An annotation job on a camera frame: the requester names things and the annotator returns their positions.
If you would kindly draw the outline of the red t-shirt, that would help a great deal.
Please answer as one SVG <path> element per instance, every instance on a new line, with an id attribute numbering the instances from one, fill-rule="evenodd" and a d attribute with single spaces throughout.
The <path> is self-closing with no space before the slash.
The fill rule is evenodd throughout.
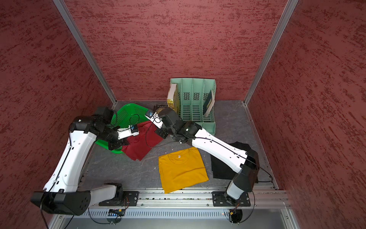
<path id="1" fill-rule="evenodd" d="M 157 127 L 150 121 L 140 123 L 137 127 L 139 135 L 128 137 L 129 144 L 123 146 L 122 152 L 133 161 L 142 161 L 153 147 L 163 141 L 163 138 L 156 133 Z"/>

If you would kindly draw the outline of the green plastic basket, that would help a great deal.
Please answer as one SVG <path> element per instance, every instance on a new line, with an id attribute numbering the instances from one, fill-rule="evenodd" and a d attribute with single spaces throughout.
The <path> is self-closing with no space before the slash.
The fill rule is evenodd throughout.
<path id="1" fill-rule="evenodd" d="M 137 125 L 148 121 L 145 117 L 148 108 L 137 104 L 127 104 L 119 109 L 112 117 L 112 125 L 119 128 L 128 128 L 129 125 Z"/>

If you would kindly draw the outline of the yellow t-shirt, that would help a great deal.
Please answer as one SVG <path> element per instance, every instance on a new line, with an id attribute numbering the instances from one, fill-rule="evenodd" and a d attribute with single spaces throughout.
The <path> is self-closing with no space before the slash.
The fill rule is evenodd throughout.
<path id="1" fill-rule="evenodd" d="M 166 194 L 209 180 L 201 154 L 195 147 L 160 156 L 158 166 Z"/>

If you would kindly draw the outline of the black t-shirt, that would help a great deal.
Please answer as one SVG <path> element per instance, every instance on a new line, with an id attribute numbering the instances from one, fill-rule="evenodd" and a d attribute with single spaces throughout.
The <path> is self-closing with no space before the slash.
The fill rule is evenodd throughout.
<path id="1" fill-rule="evenodd" d="M 234 142 L 229 145 L 238 148 L 240 150 L 249 151 L 251 149 L 249 144 Z M 211 155 L 211 170 L 213 172 L 213 178 L 232 180 L 237 174 L 227 164 Z"/>

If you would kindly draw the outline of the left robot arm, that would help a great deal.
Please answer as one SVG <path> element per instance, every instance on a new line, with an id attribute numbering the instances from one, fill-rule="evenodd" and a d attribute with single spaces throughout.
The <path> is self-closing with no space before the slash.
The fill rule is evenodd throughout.
<path id="1" fill-rule="evenodd" d="M 64 153 L 43 191 L 36 191 L 31 203 L 41 213 L 61 215 L 82 215 L 94 204 L 124 204 L 121 184 L 107 183 L 87 191 L 79 191 L 79 183 L 88 154 L 97 140 L 107 142 L 110 150 L 127 144 L 127 138 L 139 134 L 137 125 L 127 128 L 113 127 L 112 118 L 116 112 L 99 107 L 92 116 L 78 116 L 69 126 L 68 142 Z"/>

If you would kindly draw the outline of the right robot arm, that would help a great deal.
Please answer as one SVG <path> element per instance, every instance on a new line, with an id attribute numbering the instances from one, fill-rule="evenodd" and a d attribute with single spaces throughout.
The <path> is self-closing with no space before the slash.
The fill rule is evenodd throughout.
<path id="1" fill-rule="evenodd" d="M 164 134 L 170 135 L 174 141 L 187 143 L 211 154 L 236 173 L 224 193 L 227 202 L 237 201 L 243 193 L 253 191 L 260 170 L 256 151 L 239 149 L 216 138 L 198 123 L 192 120 L 184 121 L 169 107 L 159 113 L 148 110 L 145 117 Z"/>

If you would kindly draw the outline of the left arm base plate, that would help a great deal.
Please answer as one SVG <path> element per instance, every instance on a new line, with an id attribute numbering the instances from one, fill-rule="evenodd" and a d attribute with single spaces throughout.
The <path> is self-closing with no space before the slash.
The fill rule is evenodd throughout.
<path id="1" fill-rule="evenodd" d="M 135 207 L 139 199 L 138 191 L 122 191 L 110 200 L 100 202 L 98 205 L 102 207 Z"/>

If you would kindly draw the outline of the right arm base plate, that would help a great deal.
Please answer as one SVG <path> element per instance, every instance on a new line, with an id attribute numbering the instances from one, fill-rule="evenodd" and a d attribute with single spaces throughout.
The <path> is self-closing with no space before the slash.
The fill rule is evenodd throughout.
<path id="1" fill-rule="evenodd" d="M 225 196 L 223 191 L 213 191 L 212 200 L 214 207 L 250 207 L 251 202 L 247 192 L 243 192 L 238 200 Z"/>

